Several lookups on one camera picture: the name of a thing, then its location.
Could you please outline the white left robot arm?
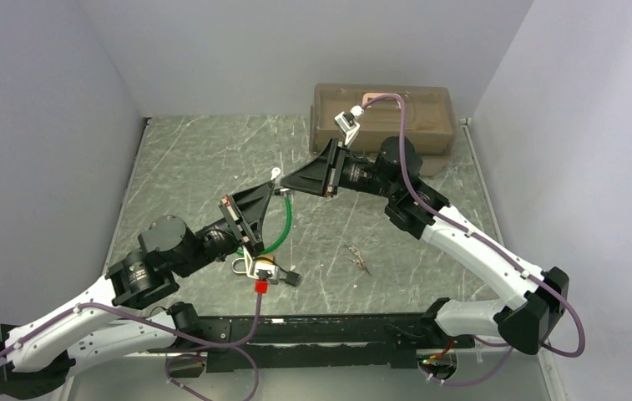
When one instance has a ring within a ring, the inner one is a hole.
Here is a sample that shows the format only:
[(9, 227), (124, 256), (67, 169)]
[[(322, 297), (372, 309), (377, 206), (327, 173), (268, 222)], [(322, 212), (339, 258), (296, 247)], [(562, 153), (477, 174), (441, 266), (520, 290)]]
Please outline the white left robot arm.
[(179, 290), (178, 280), (241, 251), (264, 251), (262, 226), (276, 185), (224, 196), (221, 218), (198, 231), (173, 215), (155, 219), (139, 245), (89, 288), (24, 325), (0, 324), (0, 395), (28, 400), (82, 371), (125, 355), (212, 348), (196, 310), (177, 303), (154, 317), (141, 312)]

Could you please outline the black cable padlock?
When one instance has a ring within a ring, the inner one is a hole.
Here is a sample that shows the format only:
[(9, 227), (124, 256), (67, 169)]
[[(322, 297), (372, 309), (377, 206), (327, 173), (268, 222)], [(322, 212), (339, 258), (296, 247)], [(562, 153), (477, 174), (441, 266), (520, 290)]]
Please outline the black cable padlock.
[(297, 287), (301, 280), (301, 275), (294, 271), (287, 271), (282, 268), (278, 269), (279, 271), (279, 279), (281, 282), (284, 282), (286, 285)]

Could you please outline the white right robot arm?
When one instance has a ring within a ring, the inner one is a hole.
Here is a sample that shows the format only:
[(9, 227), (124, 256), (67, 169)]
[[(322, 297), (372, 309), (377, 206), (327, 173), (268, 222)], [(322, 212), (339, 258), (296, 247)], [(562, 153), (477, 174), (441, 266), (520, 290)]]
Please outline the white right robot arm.
[(345, 188), (385, 198), (384, 213), (397, 229), (452, 256), (497, 294), (483, 302), (436, 300), (421, 326), (429, 345), (477, 335), (501, 338), (521, 353), (538, 353), (564, 315), (568, 275), (557, 267), (545, 271), (504, 249), (423, 182), (421, 166), (410, 140), (383, 140), (374, 160), (331, 140), (315, 159), (284, 176), (281, 185), (321, 197)]

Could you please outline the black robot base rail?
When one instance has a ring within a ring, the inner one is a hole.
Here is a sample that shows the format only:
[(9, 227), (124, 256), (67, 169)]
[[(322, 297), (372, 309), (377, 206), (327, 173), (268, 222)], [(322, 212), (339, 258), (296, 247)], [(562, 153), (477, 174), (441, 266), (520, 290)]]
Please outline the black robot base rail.
[[(169, 312), (176, 328), (201, 340), (230, 343), (245, 337), (252, 316), (202, 316), (196, 312)], [(241, 346), (257, 368), (320, 368), (388, 366), (417, 368), (425, 354), (436, 350), (469, 349), (473, 337), (451, 338), (434, 327), (427, 313), (328, 314), (262, 316), (255, 334)], [(206, 352), (207, 373), (250, 369), (231, 349)]]

